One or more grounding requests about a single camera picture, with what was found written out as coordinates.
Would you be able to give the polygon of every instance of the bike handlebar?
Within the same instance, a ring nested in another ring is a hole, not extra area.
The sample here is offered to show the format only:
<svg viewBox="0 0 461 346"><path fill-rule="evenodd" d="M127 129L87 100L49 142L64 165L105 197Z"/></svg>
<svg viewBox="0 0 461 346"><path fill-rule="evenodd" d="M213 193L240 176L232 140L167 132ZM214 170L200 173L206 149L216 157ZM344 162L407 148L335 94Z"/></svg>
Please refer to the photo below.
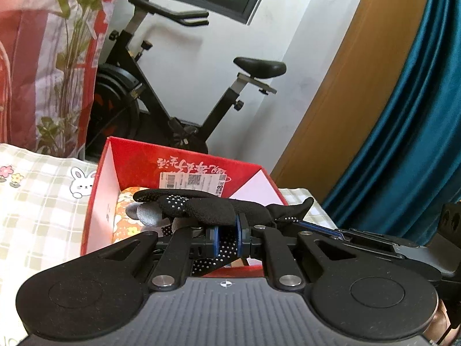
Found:
<svg viewBox="0 0 461 346"><path fill-rule="evenodd" d="M147 11L150 14L159 14L165 18L168 18L182 26L196 27L196 26L208 26L208 20L193 20L187 21L188 19L207 18L209 13L206 10L192 10L176 12L169 9L165 9L160 5L150 2L149 0L128 0L135 7L139 7L142 10Z"/></svg>

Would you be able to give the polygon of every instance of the wooden door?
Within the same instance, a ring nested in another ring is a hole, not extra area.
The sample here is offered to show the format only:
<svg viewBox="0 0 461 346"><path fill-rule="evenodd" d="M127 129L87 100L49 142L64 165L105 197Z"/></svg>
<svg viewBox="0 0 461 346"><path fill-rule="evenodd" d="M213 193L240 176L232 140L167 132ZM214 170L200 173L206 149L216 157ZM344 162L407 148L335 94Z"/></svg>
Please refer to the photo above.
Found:
<svg viewBox="0 0 461 346"><path fill-rule="evenodd" d="M427 0L361 0L271 176L321 202L359 151L402 71Z"/></svg>

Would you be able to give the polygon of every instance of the bike seat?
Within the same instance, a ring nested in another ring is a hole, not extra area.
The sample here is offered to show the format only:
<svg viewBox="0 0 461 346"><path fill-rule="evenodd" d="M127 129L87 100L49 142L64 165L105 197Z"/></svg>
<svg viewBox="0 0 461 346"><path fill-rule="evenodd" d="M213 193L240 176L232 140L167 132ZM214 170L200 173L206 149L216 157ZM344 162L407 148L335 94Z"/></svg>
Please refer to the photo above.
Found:
<svg viewBox="0 0 461 346"><path fill-rule="evenodd" d="M250 74L252 78L267 79L281 76L286 73L287 66L283 62L249 59L247 57L236 57L236 64L242 70Z"/></svg>

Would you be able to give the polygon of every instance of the orange floral cloth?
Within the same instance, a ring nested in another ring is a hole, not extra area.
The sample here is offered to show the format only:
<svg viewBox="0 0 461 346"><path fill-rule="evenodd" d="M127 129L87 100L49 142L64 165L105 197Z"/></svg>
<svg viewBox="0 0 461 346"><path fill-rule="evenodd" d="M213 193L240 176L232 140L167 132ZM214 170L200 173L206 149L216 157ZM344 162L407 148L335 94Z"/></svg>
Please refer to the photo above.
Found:
<svg viewBox="0 0 461 346"><path fill-rule="evenodd" d="M118 196L118 203L115 208L114 236L112 237L112 243L119 242L141 232L143 224L140 221L128 217L125 209L128 204L134 202L133 194L144 189L146 189L146 187L128 187Z"/></svg>

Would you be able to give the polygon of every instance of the teal curtain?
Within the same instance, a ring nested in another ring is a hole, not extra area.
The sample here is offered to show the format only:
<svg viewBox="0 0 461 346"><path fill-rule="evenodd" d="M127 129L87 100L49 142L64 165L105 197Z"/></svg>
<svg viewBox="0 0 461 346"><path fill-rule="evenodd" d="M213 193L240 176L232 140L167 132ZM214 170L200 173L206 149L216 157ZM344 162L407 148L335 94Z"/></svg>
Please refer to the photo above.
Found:
<svg viewBox="0 0 461 346"><path fill-rule="evenodd" d="M460 197L461 0L428 0L384 111L323 207L339 227L425 244Z"/></svg>

